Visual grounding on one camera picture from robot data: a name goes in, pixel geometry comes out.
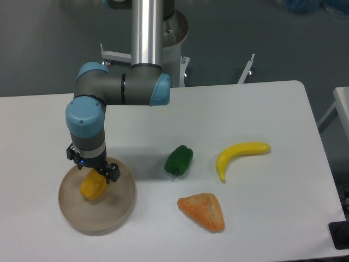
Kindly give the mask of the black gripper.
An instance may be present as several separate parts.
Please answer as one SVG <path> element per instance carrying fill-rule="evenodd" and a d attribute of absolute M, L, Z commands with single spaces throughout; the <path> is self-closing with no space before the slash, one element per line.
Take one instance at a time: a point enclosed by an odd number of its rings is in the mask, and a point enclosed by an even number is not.
<path fill-rule="evenodd" d="M 83 167 L 93 168 L 105 178 L 106 183 L 116 182 L 121 175 L 118 164 L 107 162 L 105 143 L 93 150 L 82 150 L 71 143 L 66 153 L 67 159 L 72 160 L 79 170 Z"/>

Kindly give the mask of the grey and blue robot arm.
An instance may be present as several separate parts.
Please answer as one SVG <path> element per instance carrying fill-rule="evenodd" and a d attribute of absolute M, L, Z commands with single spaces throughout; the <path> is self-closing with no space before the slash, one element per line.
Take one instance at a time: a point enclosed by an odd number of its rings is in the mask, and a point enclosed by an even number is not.
<path fill-rule="evenodd" d="M 167 105 L 171 77 L 163 72 L 163 21 L 173 16 L 173 1 L 106 1 L 112 9 L 132 10 L 131 72 L 113 76 L 98 62 L 84 64 L 73 100 L 65 110 L 72 143 L 67 158 L 79 169 L 94 169 L 106 183 L 121 173 L 106 159 L 105 113 L 108 105 Z"/>

